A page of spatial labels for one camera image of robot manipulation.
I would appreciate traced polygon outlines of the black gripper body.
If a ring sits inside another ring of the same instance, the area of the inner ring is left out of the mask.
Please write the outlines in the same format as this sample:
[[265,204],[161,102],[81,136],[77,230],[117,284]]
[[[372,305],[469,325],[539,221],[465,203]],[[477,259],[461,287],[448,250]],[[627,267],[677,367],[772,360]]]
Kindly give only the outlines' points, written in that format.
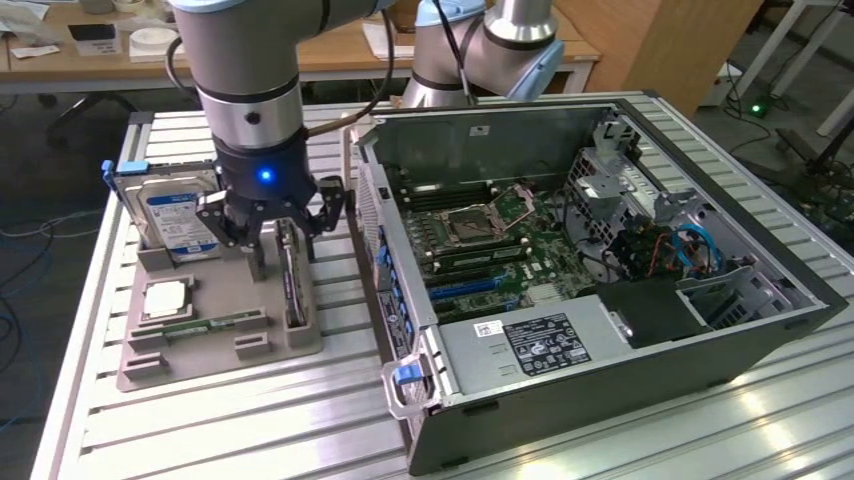
[[213,137],[222,186],[254,201],[289,201],[305,206],[317,192],[308,168],[308,131],[297,130],[281,143],[242,148]]

